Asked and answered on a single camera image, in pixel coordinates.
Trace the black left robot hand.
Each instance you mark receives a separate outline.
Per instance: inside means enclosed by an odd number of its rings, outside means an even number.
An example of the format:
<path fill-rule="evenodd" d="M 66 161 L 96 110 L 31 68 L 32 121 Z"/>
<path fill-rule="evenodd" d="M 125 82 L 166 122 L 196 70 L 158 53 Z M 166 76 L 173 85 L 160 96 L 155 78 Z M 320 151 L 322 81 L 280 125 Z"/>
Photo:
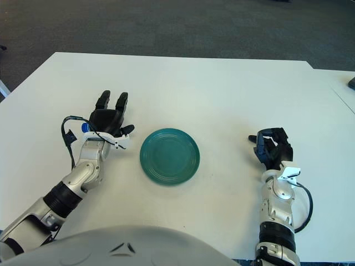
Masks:
<path fill-rule="evenodd" d="M 108 109 L 109 100 L 110 90 L 105 90 L 99 97 L 95 109 L 90 115 L 89 122 L 94 125 L 97 132 L 106 132 L 114 137 L 121 137 L 133 132 L 134 125 L 122 127 L 128 103 L 128 93 L 121 93 L 115 109 Z"/>

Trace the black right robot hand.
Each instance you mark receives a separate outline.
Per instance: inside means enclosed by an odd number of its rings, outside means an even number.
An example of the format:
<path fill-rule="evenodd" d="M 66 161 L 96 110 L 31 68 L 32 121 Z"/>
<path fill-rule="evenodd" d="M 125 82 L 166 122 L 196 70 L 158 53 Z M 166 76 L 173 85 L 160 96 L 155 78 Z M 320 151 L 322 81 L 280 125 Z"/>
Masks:
<path fill-rule="evenodd" d="M 257 135 L 249 135 L 248 140 L 256 146 L 253 151 L 266 170 L 280 170 L 282 161 L 293 161 L 293 148 L 282 127 L 260 130 Z"/>

